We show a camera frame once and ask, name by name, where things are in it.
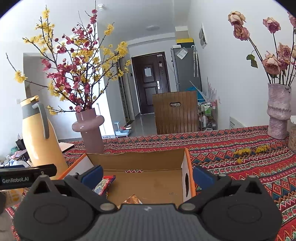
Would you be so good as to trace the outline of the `pink yellow blossom branches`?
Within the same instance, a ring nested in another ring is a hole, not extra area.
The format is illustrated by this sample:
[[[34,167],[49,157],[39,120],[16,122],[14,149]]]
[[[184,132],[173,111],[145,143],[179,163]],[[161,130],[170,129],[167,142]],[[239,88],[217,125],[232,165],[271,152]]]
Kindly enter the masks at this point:
[[[122,41],[116,48],[112,44],[103,45],[113,33],[114,24],[108,24],[100,38],[96,31],[96,9],[88,15],[87,25],[78,22],[71,30],[72,35],[63,34],[60,38],[54,35],[55,25],[50,22],[49,13],[45,8],[36,24],[39,34],[23,41],[33,45],[41,55],[49,93],[60,101],[69,101],[69,113],[90,110],[109,82],[129,72],[130,59],[119,65],[119,60],[128,54],[128,44]]]

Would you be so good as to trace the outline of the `fallen yellow petals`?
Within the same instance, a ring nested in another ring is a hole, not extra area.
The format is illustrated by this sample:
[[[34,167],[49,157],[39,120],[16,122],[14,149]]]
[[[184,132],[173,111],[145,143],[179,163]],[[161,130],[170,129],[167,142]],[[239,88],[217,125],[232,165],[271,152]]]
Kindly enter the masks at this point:
[[[238,156],[238,159],[236,162],[238,164],[241,164],[244,160],[244,158],[249,157],[251,155],[255,154],[261,154],[261,153],[266,153],[270,150],[270,145],[260,145],[255,148],[242,148],[242,149],[237,149],[236,151],[233,152],[234,155]]]

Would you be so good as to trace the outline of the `pink glass vase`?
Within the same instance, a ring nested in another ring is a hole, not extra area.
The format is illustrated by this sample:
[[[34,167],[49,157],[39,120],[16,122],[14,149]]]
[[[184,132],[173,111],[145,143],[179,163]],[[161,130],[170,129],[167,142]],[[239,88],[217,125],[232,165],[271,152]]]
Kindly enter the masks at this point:
[[[81,133],[86,152],[103,153],[104,143],[99,127],[104,123],[104,117],[97,115],[94,108],[75,115],[77,121],[72,124],[72,130]]]

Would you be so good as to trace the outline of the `grey refrigerator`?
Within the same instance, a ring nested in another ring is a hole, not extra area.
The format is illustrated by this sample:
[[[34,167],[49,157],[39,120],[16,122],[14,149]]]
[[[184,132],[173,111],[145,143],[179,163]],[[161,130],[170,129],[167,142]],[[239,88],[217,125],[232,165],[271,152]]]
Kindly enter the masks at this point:
[[[198,56],[194,45],[190,48],[171,48],[171,59],[177,91],[202,91]]]

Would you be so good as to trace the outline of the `orange cookie snack packet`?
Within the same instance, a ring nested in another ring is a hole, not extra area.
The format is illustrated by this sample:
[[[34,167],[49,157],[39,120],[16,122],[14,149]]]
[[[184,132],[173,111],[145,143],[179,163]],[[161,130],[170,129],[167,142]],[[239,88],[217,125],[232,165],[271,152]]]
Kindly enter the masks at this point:
[[[141,200],[135,195],[128,197],[123,204],[142,204]]]

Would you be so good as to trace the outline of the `clear jar of seeds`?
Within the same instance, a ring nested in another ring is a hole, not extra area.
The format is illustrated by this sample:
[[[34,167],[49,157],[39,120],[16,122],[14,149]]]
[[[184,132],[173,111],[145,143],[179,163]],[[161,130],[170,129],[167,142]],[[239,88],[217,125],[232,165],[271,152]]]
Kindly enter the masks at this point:
[[[290,129],[290,135],[288,140],[288,147],[295,152],[296,151],[296,116],[292,115],[290,117],[292,127]]]

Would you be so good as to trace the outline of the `red cardboard pumpkin box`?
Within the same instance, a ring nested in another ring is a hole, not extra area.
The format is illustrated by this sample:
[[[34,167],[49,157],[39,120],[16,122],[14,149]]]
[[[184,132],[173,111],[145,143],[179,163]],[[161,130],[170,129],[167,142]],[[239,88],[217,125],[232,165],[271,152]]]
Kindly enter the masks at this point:
[[[143,204],[174,203],[179,206],[196,195],[189,151],[84,154],[61,176],[82,174],[100,165],[105,176],[116,176],[108,200],[121,205],[135,195]]]

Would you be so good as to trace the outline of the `dark brown entrance door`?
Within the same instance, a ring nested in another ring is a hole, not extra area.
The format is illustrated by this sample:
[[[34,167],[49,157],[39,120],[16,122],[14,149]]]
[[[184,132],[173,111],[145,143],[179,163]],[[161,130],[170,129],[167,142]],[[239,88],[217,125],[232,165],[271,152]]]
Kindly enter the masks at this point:
[[[132,57],[132,67],[140,113],[153,113],[152,96],[171,90],[165,53],[158,52]]]

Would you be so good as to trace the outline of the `red blue snack packet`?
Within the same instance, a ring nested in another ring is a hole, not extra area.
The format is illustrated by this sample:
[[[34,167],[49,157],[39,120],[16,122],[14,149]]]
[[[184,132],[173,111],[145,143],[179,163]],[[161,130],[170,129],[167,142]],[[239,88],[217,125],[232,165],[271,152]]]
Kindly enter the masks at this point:
[[[108,197],[108,189],[116,179],[115,175],[103,176],[102,180],[95,186],[93,191],[102,197]]]

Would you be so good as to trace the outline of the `textured mauve ceramic vase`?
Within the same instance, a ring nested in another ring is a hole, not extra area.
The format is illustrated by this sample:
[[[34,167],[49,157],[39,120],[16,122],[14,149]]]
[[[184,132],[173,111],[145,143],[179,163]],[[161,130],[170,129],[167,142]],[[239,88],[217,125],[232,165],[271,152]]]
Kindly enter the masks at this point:
[[[287,137],[287,122],[290,119],[292,89],[288,85],[268,84],[267,133],[272,138],[283,140]]]

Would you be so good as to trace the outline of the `dried pink roses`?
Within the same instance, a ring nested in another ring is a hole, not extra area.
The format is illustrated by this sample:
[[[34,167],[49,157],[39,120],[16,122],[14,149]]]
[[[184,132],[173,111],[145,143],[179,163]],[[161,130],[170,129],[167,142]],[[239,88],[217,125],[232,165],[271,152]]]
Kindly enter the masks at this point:
[[[236,39],[241,41],[248,41],[253,47],[255,54],[250,53],[246,59],[250,62],[251,67],[257,68],[258,64],[256,57],[261,62],[264,71],[266,72],[268,82],[270,84],[281,84],[290,87],[295,80],[295,16],[288,14],[290,24],[293,26],[292,30],[292,46],[284,45],[276,42],[275,33],[281,30],[280,23],[272,17],[267,17],[262,20],[262,24],[267,28],[273,37],[275,52],[266,51],[262,55],[252,41],[250,32],[244,26],[246,23],[245,16],[239,11],[232,11],[228,14],[227,19],[233,27],[233,35]]]

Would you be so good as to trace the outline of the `wooden slatted chair back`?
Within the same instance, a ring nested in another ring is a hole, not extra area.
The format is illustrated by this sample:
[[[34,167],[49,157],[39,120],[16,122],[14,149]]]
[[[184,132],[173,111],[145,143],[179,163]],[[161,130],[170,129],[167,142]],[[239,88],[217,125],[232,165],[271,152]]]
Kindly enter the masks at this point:
[[[179,91],[152,96],[157,134],[199,131],[196,91]]]

